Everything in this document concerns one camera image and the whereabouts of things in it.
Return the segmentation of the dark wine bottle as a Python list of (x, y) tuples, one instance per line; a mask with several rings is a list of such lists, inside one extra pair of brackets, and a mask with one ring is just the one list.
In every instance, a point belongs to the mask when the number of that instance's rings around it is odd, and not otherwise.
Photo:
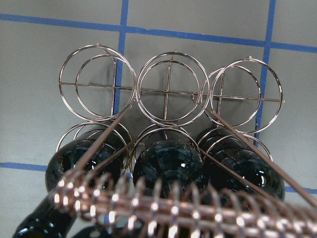
[(140, 178), (145, 182), (145, 195), (152, 195), (155, 182), (161, 180), (161, 198), (167, 198), (172, 185), (177, 182), (183, 195), (190, 184), (203, 190), (208, 179), (203, 171), (203, 161), (198, 151), (189, 143), (168, 139), (152, 143), (136, 160), (132, 172), (134, 185)]
[[(226, 128), (207, 128), (196, 137), (197, 145), (218, 162), (237, 173), (243, 179), (280, 200), (285, 198), (284, 180), (240, 138)], [(204, 172), (211, 185), (221, 190), (254, 193), (231, 173), (205, 157)]]
[[(47, 191), (54, 189), (63, 178), (67, 177), (69, 170), (74, 169), (77, 162), (93, 145), (95, 140), (103, 133), (104, 128), (95, 127), (87, 131), (71, 142), (67, 143), (53, 155), (46, 170)], [(84, 169), (75, 173), (74, 179), (68, 182), (81, 182), (87, 171), (95, 170), (100, 163), (107, 161), (111, 155), (122, 149), (131, 137), (120, 128), (116, 128), (103, 142), (100, 149), (94, 153)], [(48, 197), (37, 206), (17, 227), (13, 237), (15, 238), (64, 238), (73, 226), (76, 217), (67, 213), (61, 213), (54, 208)]]

